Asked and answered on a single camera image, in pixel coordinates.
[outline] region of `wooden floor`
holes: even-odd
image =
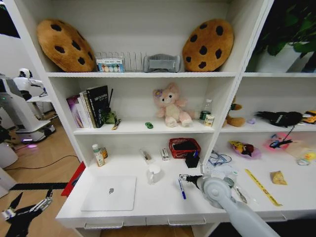
[[[76,155],[73,147],[62,127],[59,119],[54,119],[56,132],[46,140],[17,150],[19,159],[7,167],[40,167],[50,164],[63,156]],[[79,166],[75,157],[67,157],[49,167],[42,169],[10,170],[11,175],[18,183],[57,183],[68,182]],[[18,208],[36,204],[46,195],[47,190],[24,191]],[[52,204],[29,227],[29,237],[76,237],[72,229],[64,228],[55,220],[59,209],[66,198],[60,196],[62,190],[53,191]],[[0,210],[5,210],[21,191],[10,191],[0,198]],[[9,224],[0,218],[0,237],[5,236]],[[102,237],[193,237],[191,227],[172,228],[169,226],[126,227],[121,230],[103,231]]]

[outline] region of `black book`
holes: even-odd
[[[104,124],[104,117],[109,107],[108,86],[97,86],[88,88],[87,96],[92,109],[93,119],[97,128]]]

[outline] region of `black plush toy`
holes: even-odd
[[[268,111],[259,111],[256,113],[256,116],[267,119],[272,125],[279,127],[288,127],[298,124],[303,115],[299,112],[268,112]]]

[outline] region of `white robot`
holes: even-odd
[[[40,86],[41,81],[31,79],[32,73],[28,69],[21,69],[20,76],[9,79],[0,74],[0,107],[8,113],[18,128],[16,134],[22,143],[39,142],[55,132],[49,120],[38,120],[26,99],[30,96],[32,85]]]
[[[186,174],[180,174],[180,180],[194,183],[212,206],[226,210],[231,224],[241,236],[280,237],[257,213],[232,197],[232,191],[224,180]]]

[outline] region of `drawer handle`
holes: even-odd
[[[124,226],[124,221],[122,221],[122,224],[114,224],[114,225],[94,225],[94,224],[84,224],[85,230],[106,230],[106,229],[120,229]]]
[[[287,221],[286,216],[282,214],[283,218],[271,218],[271,219],[264,219],[265,222],[282,222],[282,221]]]
[[[175,222],[170,222],[168,218],[168,225],[170,226],[192,226],[192,225],[205,225],[206,224],[206,219],[203,217],[203,220],[201,222],[193,222],[193,223],[175,223]]]

